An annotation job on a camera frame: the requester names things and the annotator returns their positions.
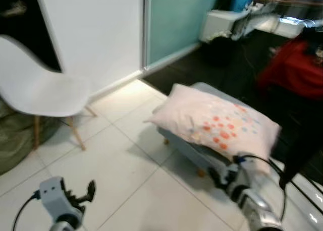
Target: red cloth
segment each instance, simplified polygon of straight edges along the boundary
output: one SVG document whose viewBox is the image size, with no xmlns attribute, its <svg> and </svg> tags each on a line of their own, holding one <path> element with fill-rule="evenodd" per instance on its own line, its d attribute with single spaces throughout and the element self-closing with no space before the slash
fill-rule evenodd
<svg viewBox="0 0 323 231">
<path fill-rule="evenodd" d="M 303 52 L 306 41 L 298 38 L 285 44 L 271 64 L 259 75 L 258 86 L 266 91 L 269 85 L 279 85 L 300 96 L 323 99 L 323 67 L 315 65 L 314 56 Z"/>
</svg>

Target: white chair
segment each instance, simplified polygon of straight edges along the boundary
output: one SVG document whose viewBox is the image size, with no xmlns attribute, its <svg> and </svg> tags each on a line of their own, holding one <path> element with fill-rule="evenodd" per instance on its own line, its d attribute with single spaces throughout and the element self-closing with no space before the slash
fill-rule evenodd
<svg viewBox="0 0 323 231">
<path fill-rule="evenodd" d="M 72 116 L 86 107 L 90 94 L 88 82 L 52 72 L 30 55 L 32 53 L 20 42 L 0 37 L 1 97 L 13 109 L 35 115 L 35 149 L 39 146 L 40 116 L 46 116 L 67 117 L 80 147 L 85 150 Z"/>
</svg>

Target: white tile floor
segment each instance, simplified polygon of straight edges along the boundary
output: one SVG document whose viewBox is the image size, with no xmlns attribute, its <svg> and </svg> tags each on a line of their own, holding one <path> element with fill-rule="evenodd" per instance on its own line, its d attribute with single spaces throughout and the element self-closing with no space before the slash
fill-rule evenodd
<svg viewBox="0 0 323 231">
<path fill-rule="evenodd" d="M 11 229 L 18 209 L 41 181 L 63 176 L 77 195 L 85 193 L 91 179 L 96 180 L 97 193 L 93 203 L 86 204 L 82 231 L 247 231 L 235 203 L 208 177 L 199 178 L 190 161 L 164 145 L 154 126 L 143 123 L 165 99 L 136 80 L 95 102 L 92 107 L 98 117 L 84 111 L 76 118 L 85 152 L 62 126 L 36 152 L 0 176 L 1 230 Z M 280 213 L 282 194 L 277 185 L 260 180 L 257 188 Z M 286 231 L 323 230 L 308 215 L 314 215 L 318 224 L 322 217 L 291 187 L 289 193 Z M 44 231 L 50 224 L 47 211 L 33 201 L 17 230 Z"/>
</svg>

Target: tile grout line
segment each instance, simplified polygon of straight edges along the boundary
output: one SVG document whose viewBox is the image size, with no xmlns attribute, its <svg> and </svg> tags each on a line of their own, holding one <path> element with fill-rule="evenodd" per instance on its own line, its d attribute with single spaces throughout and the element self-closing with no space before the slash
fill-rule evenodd
<svg viewBox="0 0 323 231">
<path fill-rule="evenodd" d="M 111 120 L 109 120 L 104 114 L 102 114 L 99 110 L 97 110 L 100 114 L 101 114 L 101 116 L 103 116 L 109 123 L 111 123 L 111 124 L 113 124 L 113 123 L 115 123 L 115 122 L 117 122 L 118 120 L 120 120 L 120 119 L 122 119 L 122 118 L 124 118 L 125 116 L 127 116 L 127 115 L 129 115 L 130 113 L 132 113 L 133 111 L 135 111 L 135 110 L 137 110 L 138 108 L 140 108 L 140 107 L 142 107 L 144 104 L 146 104 L 148 101 L 150 101 L 150 100 L 152 100 L 154 97 L 156 97 L 154 94 L 152 94 L 152 93 L 150 93 L 152 96 L 149 98 L 149 99 L 147 99 L 147 100 L 145 100 L 143 103 L 141 103 L 139 106 L 137 106 L 137 107 L 135 107 L 134 109 L 132 109 L 130 112 L 128 112 L 128 113 L 126 113 L 125 115 L 123 115 L 122 117 L 119 117 L 119 118 L 117 118 L 116 120 L 113 120 L 113 121 L 111 121 Z"/>
<path fill-rule="evenodd" d="M 40 155 L 38 154 L 37 151 L 35 151 L 35 153 L 37 154 L 38 158 L 40 159 L 41 163 L 43 164 L 44 166 L 44 169 L 46 170 L 47 174 L 52 177 L 52 174 L 50 173 L 49 169 L 47 168 L 47 166 L 45 165 L 44 161 L 40 158 Z"/>
<path fill-rule="evenodd" d="M 3 194 L 0 195 L 0 198 L 7 194 L 8 192 L 12 191 L 14 188 L 16 188 L 17 186 L 23 184 L 24 182 L 26 182 L 27 180 L 29 180 L 30 178 L 34 177 L 35 175 L 37 175 L 38 173 L 40 173 L 41 171 L 45 170 L 46 166 L 44 166 L 43 168 L 39 169 L 38 171 L 36 171 L 34 174 L 32 174 L 31 176 L 29 176 L 28 178 L 22 180 L 21 182 L 19 182 L 18 184 L 14 185 L 13 187 L 11 187 L 9 190 L 5 191 Z"/>
<path fill-rule="evenodd" d="M 88 138 L 87 140 L 84 141 L 84 143 L 86 143 L 87 141 L 89 141 L 90 139 L 92 139 L 93 137 L 95 137 L 96 135 L 98 135 L 99 133 L 101 133 L 102 131 L 106 130 L 107 128 L 109 128 L 111 125 L 113 125 L 112 123 L 110 123 L 109 125 L 105 126 L 103 129 L 101 129 L 99 132 L 97 132 L 96 134 L 94 134 L 93 136 L 91 136 L 90 138 Z M 69 150 L 68 152 L 66 152 L 65 154 L 63 154 L 62 156 L 60 156 L 59 158 L 57 158 L 56 160 L 52 161 L 51 163 L 49 163 L 48 165 L 45 165 L 45 167 L 48 167 L 52 164 L 54 164 L 56 161 L 60 160 L 61 158 L 63 158 L 65 155 L 69 154 L 71 151 L 80 148 L 80 146 L 75 146 L 73 147 L 71 150 Z"/>
<path fill-rule="evenodd" d="M 224 221 L 221 217 L 219 217 L 212 209 L 210 209 L 208 206 L 206 206 L 199 198 L 197 198 L 194 193 L 192 193 L 189 189 L 187 189 L 184 185 L 182 185 L 174 176 L 172 176 L 167 170 L 163 169 L 164 172 L 166 172 L 171 178 L 173 178 L 179 185 L 181 185 L 182 188 L 184 188 L 187 192 L 189 192 L 196 200 L 198 200 L 204 207 L 206 207 L 211 213 L 213 213 L 214 216 L 216 216 L 218 219 L 220 219 L 230 230 L 235 231 L 232 227 L 227 224 L 226 221 Z"/>
<path fill-rule="evenodd" d="M 129 197 L 127 197 L 127 199 L 99 226 L 99 228 L 97 230 L 99 230 L 123 205 L 126 204 L 126 202 L 129 201 L 129 199 L 143 186 L 146 184 L 146 182 L 157 172 L 157 170 L 160 169 L 160 166 L 157 166 L 157 168 L 147 177 L 147 179 L 141 184 L 139 185 L 139 187 L 130 194 Z"/>
<path fill-rule="evenodd" d="M 111 125 L 113 125 L 116 129 L 118 129 L 122 133 L 122 135 L 124 135 L 128 140 L 130 140 L 130 142 L 132 142 L 138 149 L 140 149 L 141 152 L 143 152 L 150 160 L 152 160 L 152 162 L 154 162 L 160 167 L 160 164 L 156 160 L 151 158 L 150 155 L 148 155 L 136 142 L 134 142 L 128 135 L 126 135 L 126 133 L 124 133 L 120 128 L 118 128 L 118 126 L 114 124 L 111 124 Z"/>
</svg>

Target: wooden chair leg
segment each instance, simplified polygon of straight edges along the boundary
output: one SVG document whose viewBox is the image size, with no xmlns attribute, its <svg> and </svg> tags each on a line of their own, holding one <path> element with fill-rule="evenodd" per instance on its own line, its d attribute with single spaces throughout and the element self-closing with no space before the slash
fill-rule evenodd
<svg viewBox="0 0 323 231">
<path fill-rule="evenodd" d="M 81 149 L 85 150 L 85 146 L 82 142 L 82 139 L 81 139 L 79 133 L 77 132 L 76 128 L 73 125 L 73 117 L 67 117 L 67 123 L 70 126 L 70 128 L 72 129 L 72 132 L 73 132 L 75 138 L 77 139 L 77 141 L 79 142 Z"/>
<path fill-rule="evenodd" d="M 203 178 L 203 177 L 205 177 L 205 171 L 204 170 L 202 170 L 202 169 L 197 169 L 197 175 L 199 176 L 199 177 L 201 177 L 201 178 Z"/>
<path fill-rule="evenodd" d="M 168 145 L 169 143 L 170 143 L 170 141 L 168 139 L 164 138 L 164 144 Z"/>
<path fill-rule="evenodd" d="M 93 117 L 97 117 L 96 113 L 89 106 L 85 106 L 85 109 L 88 110 L 93 115 Z"/>
<path fill-rule="evenodd" d="M 34 149 L 38 149 L 39 147 L 39 124 L 40 124 L 40 116 L 34 117 L 34 134 L 35 134 L 35 143 Z"/>
</svg>

